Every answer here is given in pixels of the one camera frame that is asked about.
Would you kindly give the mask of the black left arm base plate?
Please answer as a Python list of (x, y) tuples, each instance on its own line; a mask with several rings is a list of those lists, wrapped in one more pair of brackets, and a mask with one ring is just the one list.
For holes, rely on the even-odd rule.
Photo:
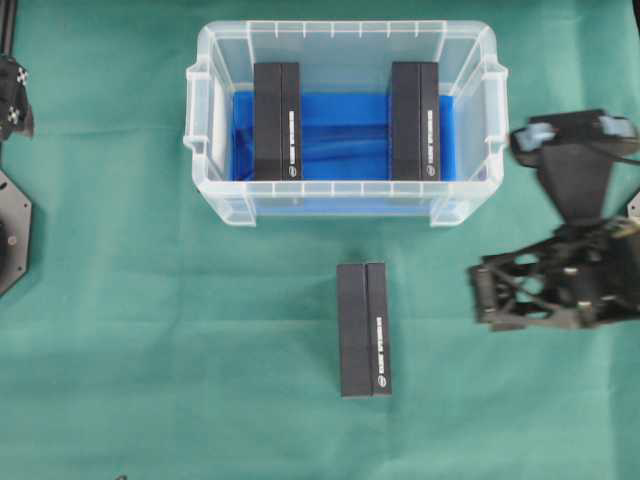
[(1, 294), (28, 270), (32, 203), (1, 171)]

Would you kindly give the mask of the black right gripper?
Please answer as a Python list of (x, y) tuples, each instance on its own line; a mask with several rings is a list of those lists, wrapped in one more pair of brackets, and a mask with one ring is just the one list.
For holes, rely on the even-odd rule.
[[(630, 154), (590, 143), (547, 143), (515, 160), (532, 168), (568, 225), (601, 221), (613, 165), (639, 162)], [(487, 255), (468, 269), (476, 321), (492, 331), (541, 326), (594, 328), (608, 308), (606, 232), (556, 232), (550, 238), (503, 254)]]

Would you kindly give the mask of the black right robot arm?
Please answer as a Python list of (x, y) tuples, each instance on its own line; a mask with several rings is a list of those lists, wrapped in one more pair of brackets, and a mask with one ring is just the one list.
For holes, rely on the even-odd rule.
[(639, 224), (602, 214), (615, 163), (633, 163), (639, 130), (602, 109), (529, 118), (510, 134), (562, 224), (548, 239), (468, 270), (476, 320), (493, 331), (591, 329), (639, 316)]

